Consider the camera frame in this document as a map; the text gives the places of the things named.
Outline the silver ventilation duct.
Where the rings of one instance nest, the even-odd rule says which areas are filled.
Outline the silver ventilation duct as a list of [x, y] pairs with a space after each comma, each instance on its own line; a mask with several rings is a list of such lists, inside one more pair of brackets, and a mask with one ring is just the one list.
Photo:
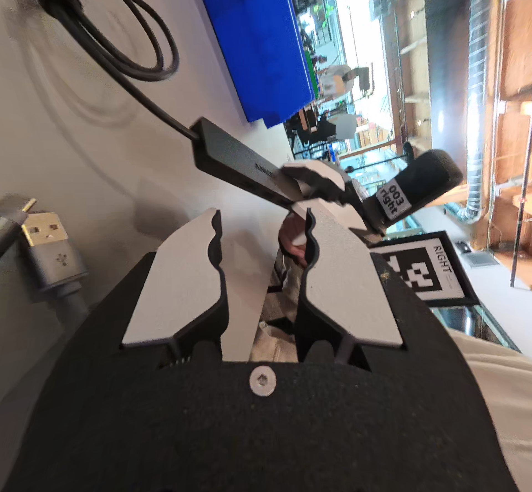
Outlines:
[[470, 0], [467, 89], [467, 172], [465, 205], [445, 208], [462, 224], [489, 213], [498, 104], [501, 97], [503, 34], [507, 0]]

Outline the blue plastic bin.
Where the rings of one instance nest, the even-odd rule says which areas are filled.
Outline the blue plastic bin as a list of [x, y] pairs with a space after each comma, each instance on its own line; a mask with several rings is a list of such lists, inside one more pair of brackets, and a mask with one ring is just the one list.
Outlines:
[[314, 99], [291, 0], [203, 0], [248, 122], [284, 123]]

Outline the green plastic bin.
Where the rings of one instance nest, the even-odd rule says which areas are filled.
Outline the green plastic bin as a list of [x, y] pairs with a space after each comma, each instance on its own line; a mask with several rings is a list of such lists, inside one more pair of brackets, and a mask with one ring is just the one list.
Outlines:
[[314, 98], [317, 100], [320, 96], [320, 88], [319, 88], [319, 83], [316, 79], [316, 72], [314, 69], [314, 64], [312, 63], [312, 56], [309, 50], [304, 49], [304, 56], [305, 56], [306, 64], [307, 64], [308, 71], [309, 71], [309, 77], [310, 77], [310, 82], [311, 82], [313, 93], [314, 93]]

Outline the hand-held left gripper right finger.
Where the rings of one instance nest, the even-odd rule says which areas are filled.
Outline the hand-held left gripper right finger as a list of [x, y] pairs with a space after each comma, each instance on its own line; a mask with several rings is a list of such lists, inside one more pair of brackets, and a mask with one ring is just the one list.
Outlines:
[[294, 324], [297, 358], [327, 342], [333, 360], [348, 363], [356, 346], [401, 349], [403, 338], [364, 242], [324, 210], [308, 209], [307, 267]]

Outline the person's right forearm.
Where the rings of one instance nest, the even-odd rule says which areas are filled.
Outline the person's right forearm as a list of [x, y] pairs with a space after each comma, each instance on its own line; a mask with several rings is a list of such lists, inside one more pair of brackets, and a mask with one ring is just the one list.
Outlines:
[[447, 331], [475, 376], [518, 489], [531, 491], [531, 359], [499, 344]]

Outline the person's right hand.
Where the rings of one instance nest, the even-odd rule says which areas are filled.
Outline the person's right hand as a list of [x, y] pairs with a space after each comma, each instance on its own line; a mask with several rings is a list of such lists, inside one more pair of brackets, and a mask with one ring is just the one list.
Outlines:
[[289, 212], [279, 230], [278, 240], [282, 253], [300, 268], [305, 269], [307, 267], [305, 219], [293, 211]]

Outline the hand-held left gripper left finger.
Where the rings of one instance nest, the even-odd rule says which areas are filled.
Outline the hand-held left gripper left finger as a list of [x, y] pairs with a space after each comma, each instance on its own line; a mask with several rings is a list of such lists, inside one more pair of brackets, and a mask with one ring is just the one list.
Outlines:
[[124, 347], [172, 342], [188, 349], [195, 339], [220, 340], [229, 323], [221, 237], [221, 212], [210, 208], [159, 246]]

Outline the black usb hub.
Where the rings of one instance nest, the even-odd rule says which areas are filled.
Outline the black usb hub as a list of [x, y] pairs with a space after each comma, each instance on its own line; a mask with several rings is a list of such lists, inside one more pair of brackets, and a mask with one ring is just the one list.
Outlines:
[[189, 139], [195, 166], [206, 174], [256, 195], [284, 209], [303, 199], [295, 180], [215, 123], [201, 117], [185, 127], [134, 83], [162, 82], [178, 71], [180, 56], [175, 39], [162, 17], [143, 0], [122, 0], [154, 49], [156, 63], [148, 68], [122, 53], [86, 16], [80, 0], [35, 0], [56, 19], [85, 53], [136, 102], [163, 124]]

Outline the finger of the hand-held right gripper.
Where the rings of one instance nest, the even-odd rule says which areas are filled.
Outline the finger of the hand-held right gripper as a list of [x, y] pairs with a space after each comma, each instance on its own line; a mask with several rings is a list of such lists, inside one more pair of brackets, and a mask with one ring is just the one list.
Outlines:
[[346, 173], [335, 163], [298, 160], [283, 164], [282, 173], [296, 181], [303, 199], [339, 202], [345, 193]]
[[296, 202], [291, 207], [291, 211], [302, 219], [306, 218], [308, 209], [324, 211], [333, 216], [338, 223], [357, 235], [368, 246], [380, 243], [383, 240], [383, 236], [371, 230], [350, 204], [342, 205], [325, 200], [303, 200]]

